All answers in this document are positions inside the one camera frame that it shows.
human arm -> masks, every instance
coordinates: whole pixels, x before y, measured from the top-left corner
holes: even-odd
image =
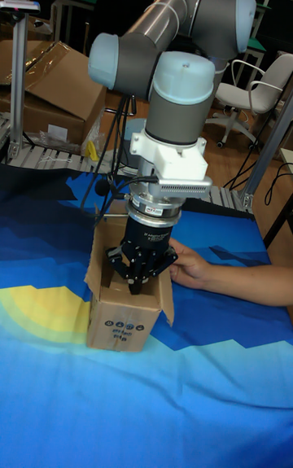
[[[293,269],[274,265],[246,268],[210,265],[173,238],[170,244],[178,254],[178,260],[170,268],[174,282],[256,304],[293,304]]]

human hand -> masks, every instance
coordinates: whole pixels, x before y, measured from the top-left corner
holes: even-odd
[[[169,267],[171,279],[184,287],[204,289],[211,265],[197,252],[174,238],[169,243],[178,254],[177,260]]]

robotic arm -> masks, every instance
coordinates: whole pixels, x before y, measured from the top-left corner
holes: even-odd
[[[133,134],[130,152],[141,157],[138,176],[158,180],[130,186],[125,237],[107,251],[132,294],[177,259],[168,241],[186,198],[210,191],[200,134],[218,85],[215,67],[224,68],[246,50],[255,9],[255,0],[155,0],[123,37],[100,34],[94,41],[91,78],[150,101],[145,128]],[[163,52],[178,31],[191,36],[207,58]]]

printed label on box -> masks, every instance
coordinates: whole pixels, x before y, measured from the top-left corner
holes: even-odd
[[[61,126],[48,125],[48,133],[60,141],[66,142],[68,136],[68,130]]]
[[[106,320],[105,326],[106,327],[114,326],[114,329],[111,329],[113,333],[113,338],[120,339],[121,341],[127,341],[132,335],[135,335],[137,331],[141,332],[142,330],[145,329],[143,324],[139,324],[139,325],[134,325],[133,323],[125,324],[123,321],[114,322],[113,320]]]

finger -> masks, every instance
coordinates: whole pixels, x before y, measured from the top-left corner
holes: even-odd
[[[192,252],[190,247],[187,247],[183,243],[178,242],[177,240],[175,240],[175,238],[171,237],[169,239],[169,244],[170,244],[170,246],[174,247],[176,253],[178,253],[178,254]]]
[[[196,254],[191,249],[189,253],[178,253],[178,258],[175,260],[175,265],[183,265],[184,267],[195,267],[196,266]]]
[[[189,287],[190,289],[197,289],[198,288],[198,281],[196,278],[192,278],[189,274],[182,267],[178,267],[176,265],[171,265],[170,269],[170,276],[171,279],[179,283],[184,287]]]

